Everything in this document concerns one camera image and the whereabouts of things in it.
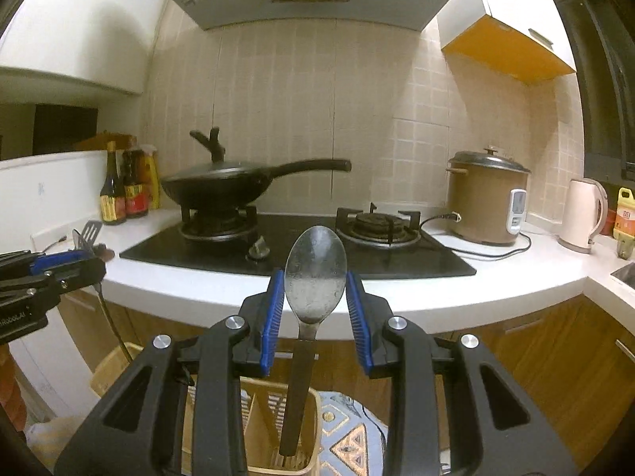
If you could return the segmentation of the metal spoon black handle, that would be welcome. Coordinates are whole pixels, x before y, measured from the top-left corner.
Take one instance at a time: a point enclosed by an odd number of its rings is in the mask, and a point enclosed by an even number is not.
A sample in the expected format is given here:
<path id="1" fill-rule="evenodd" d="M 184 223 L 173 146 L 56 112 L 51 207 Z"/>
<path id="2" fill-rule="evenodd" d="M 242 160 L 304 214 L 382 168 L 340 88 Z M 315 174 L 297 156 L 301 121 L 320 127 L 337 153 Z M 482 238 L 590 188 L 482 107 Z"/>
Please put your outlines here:
<path id="1" fill-rule="evenodd" d="M 279 449 L 282 456 L 296 453 L 316 354 L 316 333 L 342 298 L 347 269 L 339 236 L 325 226 L 302 232 L 287 257 L 284 291 L 298 322 L 298 338 L 286 394 Z"/>

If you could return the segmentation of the grey slotted spatula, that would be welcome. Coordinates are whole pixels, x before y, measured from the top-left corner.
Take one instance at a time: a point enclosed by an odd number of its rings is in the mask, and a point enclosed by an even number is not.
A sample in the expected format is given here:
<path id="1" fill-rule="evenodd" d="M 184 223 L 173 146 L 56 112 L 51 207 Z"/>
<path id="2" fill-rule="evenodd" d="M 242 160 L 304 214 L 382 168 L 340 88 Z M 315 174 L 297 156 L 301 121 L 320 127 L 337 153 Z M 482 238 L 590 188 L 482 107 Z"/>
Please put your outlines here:
<path id="1" fill-rule="evenodd" d="M 100 220 L 88 220 L 81 231 L 72 231 L 73 245 L 76 250 L 92 250 L 102 228 Z"/>

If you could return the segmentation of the beige plastic utensil basket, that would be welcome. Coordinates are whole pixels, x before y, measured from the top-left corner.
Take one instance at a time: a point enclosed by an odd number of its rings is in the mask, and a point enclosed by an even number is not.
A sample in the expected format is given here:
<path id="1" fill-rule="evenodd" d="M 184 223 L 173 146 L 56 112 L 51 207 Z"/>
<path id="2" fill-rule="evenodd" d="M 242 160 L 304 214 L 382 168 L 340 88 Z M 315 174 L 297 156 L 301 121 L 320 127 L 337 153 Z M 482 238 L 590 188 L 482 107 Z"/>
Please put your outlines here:
<path id="1" fill-rule="evenodd" d="M 115 347 L 97 365 L 90 387 L 103 397 L 127 369 L 128 360 Z M 182 473 L 192 475 L 192 421 L 196 397 L 196 378 L 187 391 L 182 438 Z M 319 475 L 322 439 L 322 400 L 310 389 L 304 407 L 304 422 L 293 457 L 280 455 L 279 447 L 286 405 L 286 385 L 261 379 L 241 378 L 241 414 L 249 475 Z"/>

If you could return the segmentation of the light blue patterned tablecloth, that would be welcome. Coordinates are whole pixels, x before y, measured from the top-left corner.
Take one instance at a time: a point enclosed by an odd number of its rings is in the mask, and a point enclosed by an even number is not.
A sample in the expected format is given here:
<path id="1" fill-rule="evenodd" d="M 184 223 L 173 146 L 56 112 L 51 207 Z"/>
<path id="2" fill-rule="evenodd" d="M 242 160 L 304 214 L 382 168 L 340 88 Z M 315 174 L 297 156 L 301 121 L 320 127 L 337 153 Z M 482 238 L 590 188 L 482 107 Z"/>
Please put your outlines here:
<path id="1" fill-rule="evenodd" d="M 382 475 L 387 426 L 352 397 L 320 391 L 321 475 Z"/>

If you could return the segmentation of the black glass gas hob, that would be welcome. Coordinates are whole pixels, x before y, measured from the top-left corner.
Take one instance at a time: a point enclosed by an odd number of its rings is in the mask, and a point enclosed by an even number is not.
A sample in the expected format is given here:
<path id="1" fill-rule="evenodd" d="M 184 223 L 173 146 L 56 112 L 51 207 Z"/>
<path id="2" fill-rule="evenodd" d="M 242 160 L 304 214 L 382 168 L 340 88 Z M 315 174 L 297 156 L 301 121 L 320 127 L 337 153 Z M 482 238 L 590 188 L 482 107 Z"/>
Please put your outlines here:
<path id="1" fill-rule="evenodd" d="M 268 276 L 335 259 L 364 279 L 473 276 L 476 269 L 420 228 L 418 212 L 375 205 L 334 216 L 263 214 L 253 205 L 183 209 L 181 221 L 121 253 L 127 260 L 204 271 Z"/>

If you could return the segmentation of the dark soy sauce bottle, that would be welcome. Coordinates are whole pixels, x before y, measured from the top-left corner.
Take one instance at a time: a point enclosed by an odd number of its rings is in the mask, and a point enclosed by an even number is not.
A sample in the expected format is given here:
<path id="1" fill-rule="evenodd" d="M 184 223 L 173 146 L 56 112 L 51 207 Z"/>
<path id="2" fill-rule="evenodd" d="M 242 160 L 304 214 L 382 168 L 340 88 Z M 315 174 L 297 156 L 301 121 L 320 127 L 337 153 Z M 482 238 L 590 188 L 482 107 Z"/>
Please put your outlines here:
<path id="1" fill-rule="evenodd" d="M 103 224 L 115 226 L 126 220 L 125 188 L 117 171 L 116 143 L 106 144 L 106 178 L 100 190 L 100 212 Z"/>

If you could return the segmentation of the black wok with lid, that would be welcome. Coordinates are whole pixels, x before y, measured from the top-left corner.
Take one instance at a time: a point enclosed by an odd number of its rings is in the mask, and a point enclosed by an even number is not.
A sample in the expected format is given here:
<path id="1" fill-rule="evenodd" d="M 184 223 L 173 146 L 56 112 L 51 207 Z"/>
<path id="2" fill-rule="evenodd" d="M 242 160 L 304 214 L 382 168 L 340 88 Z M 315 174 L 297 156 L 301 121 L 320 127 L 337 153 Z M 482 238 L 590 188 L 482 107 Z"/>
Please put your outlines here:
<path id="1" fill-rule="evenodd" d="M 304 159 L 283 165 L 226 161 L 225 148 L 219 142 L 219 127 L 213 127 L 208 134 L 192 130 L 189 136 L 210 153 L 211 161 L 160 180 L 165 194 L 181 209 L 237 209 L 254 202 L 282 176 L 311 171 L 352 171 L 349 159 Z"/>

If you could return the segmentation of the red label sauce bottle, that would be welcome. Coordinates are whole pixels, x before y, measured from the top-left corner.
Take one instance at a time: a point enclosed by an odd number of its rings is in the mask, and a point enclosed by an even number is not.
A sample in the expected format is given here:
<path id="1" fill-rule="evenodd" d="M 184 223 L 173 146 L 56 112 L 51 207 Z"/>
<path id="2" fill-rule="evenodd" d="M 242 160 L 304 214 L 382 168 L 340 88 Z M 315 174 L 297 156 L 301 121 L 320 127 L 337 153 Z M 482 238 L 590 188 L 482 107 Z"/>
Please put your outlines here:
<path id="1" fill-rule="evenodd" d="M 140 218 L 148 214 L 148 195 L 140 179 L 140 156 L 141 150 L 137 148 L 123 153 L 123 184 L 128 218 Z"/>

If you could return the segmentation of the brown rice cooker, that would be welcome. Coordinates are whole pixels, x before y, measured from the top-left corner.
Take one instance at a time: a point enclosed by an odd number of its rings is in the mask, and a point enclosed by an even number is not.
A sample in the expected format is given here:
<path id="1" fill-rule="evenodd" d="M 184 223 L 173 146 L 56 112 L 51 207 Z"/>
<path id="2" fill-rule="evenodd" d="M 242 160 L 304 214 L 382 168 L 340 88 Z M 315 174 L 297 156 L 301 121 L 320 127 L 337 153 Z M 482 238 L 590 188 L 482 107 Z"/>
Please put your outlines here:
<path id="1" fill-rule="evenodd" d="M 531 171 L 496 150 L 461 150 L 448 161 L 446 206 L 460 220 L 452 232 L 464 240 L 495 246 L 516 242 L 527 212 Z"/>

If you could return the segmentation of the cream electric kettle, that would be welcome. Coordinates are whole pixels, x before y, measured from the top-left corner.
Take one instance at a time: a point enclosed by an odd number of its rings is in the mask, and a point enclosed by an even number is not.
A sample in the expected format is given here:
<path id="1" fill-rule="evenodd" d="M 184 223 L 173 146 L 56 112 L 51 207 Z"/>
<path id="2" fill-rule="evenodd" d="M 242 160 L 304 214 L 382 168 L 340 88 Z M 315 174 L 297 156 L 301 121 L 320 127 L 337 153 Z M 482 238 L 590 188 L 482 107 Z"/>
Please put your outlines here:
<path id="1" fill-rule="evenodd" d="M 608 197 L 594 179 L 573 178 L 568 186 L 558 242 L 577 253 L 591 253 L 594 238 L 603 229 L 608 215 Z"/>

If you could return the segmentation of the yellow oil jug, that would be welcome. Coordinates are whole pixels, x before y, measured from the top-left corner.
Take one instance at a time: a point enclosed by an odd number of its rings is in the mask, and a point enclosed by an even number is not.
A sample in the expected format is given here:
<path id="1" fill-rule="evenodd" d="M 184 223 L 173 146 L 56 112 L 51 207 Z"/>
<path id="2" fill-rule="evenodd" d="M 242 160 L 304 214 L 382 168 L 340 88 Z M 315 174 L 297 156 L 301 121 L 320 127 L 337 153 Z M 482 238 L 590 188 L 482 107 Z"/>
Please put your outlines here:
<path id="1" fill-rule="evenodd" d="M 617 255 L 627 260 L 634 251 L 635 200 L 631 189 L 621 187 L 618 191 L 614 239 L 617 241 Z"/>

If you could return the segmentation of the dark window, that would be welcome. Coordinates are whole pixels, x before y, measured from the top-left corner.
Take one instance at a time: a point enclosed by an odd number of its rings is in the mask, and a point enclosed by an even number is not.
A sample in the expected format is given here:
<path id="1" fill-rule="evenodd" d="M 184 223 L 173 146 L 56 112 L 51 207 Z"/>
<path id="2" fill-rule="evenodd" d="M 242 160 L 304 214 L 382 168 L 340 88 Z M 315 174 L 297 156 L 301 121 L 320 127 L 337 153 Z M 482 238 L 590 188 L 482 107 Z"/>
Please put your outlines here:
<path id="1" fill-rule="evenodd" d="M 634 183 L 634 39 L 609 0 L 555 0 L 573 51 L 585 175 Z"/>

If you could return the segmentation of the white orange wall cabinet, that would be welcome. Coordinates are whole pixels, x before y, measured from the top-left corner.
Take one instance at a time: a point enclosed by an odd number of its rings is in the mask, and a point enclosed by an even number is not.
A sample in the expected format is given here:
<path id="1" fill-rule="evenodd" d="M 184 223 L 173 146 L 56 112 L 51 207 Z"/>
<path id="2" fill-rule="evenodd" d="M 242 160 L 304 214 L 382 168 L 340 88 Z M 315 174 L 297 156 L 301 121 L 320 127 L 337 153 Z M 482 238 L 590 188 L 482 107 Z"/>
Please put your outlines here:
<path id="1" fill-rule="evenodd" d="M 436 16 L 441 49 L 528 85 L 576 72 L 553 0 L 449 0 Z"/>

